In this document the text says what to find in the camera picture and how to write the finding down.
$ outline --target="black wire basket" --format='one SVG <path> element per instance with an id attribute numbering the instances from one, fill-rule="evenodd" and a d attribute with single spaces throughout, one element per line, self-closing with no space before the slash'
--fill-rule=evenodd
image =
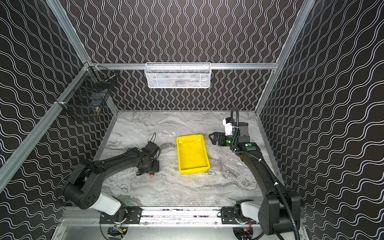
<path id="1" fill-rule="evenodd" d="M 66 110 L 68 116 L 76 120 L 99 120 L 116 78 L 114 71 L 92 66 L 65 101 L 59 104 Z"/>

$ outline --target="yellow tray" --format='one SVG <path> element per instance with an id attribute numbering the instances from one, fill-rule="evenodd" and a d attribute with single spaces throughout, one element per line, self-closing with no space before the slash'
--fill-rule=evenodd
<path id="1" fill-rule="evenodd" d="M 176 142 L 179 171 L 182 175 L 208 171 L 211 166 L 203 135 L 178 137 Z"/>

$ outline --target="white wavy line pattern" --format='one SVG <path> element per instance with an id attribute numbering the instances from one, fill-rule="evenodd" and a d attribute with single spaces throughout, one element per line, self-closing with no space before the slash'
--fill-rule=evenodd
<path id="1" fill-rule="evenodd" d="M 0 166 L 82 63 L 44 0 L 0 2 Z"/>
<path id="2" fill-rule="evenodd" d="M 51 239 L 71 202 L 55 196 L 59 181 L 81 160 L 93 159 L 112 119 L 77 122 L 63 111 L 0 194 L 0 239 Z"/>
<path id="3" fill-rule="evenodd" d="M 276 62 L 302 2 L 61 1 L 97 63 Z"/>
<path id="4" fill-rule="evenodd" d="M 312 240 L 384 237 L 384 2 L 317 0 L 262 111 Z"/>
<path id="5" fill-rule="evenodd" d="M 153 89 L 144 71 L 121 71 L 111 96 L 118 109 L 253 110 L 271 70 L 218 70 L 207 89 Z"/>

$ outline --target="black mounting plate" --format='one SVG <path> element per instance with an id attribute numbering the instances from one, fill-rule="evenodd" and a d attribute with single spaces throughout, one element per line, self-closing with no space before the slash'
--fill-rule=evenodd
<path id="1" fill-rule="evenodd" d="M 148 174 L 150 174 L 150 175 L 153 175 L 153 174 L 155 174 L 155 173 L 157 173 L 157 172 L 159 172 L 160 171 L 160 164 L 159 164 L 159 161 L 158 160 L 156 160 L 156 159 L 154 159 L 153 160 L 153 164 L 152 164 L 152 167 L 150 168 L 150 169 L 148 169 L 148 170 L 138 170 L 137 171 L 137 173 L 136 173 L 136 176 L 140 176 L 140 175 L 143 175 L 143 174 L 145 174 L 145 173 L 148 173 Z"/>
<path id="2" fill-rule="evenodd" d="M 222 224 L 238 224 L 236 221 L 235 209 L 233 207 L 222 207 L 220 212 Z"/>
<path id="3" fill-rule="evenodd" d="M 124 224 L 139 224 L 141 219 L 141 213 L 143 211 L 140 207 L 126 207 L 128 221 Z M 108 214 L 102 213 L 100 224 L 115 224 L 114 218 Z"/>

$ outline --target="white wire basket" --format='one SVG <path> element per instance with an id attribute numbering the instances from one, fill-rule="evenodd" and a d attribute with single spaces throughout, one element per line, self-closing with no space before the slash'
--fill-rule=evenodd
<path id="1" fill-rule="evenodd" d="M 150 88 L 209 88 L 211 63 L 145 64 L 145 77 Z"/>

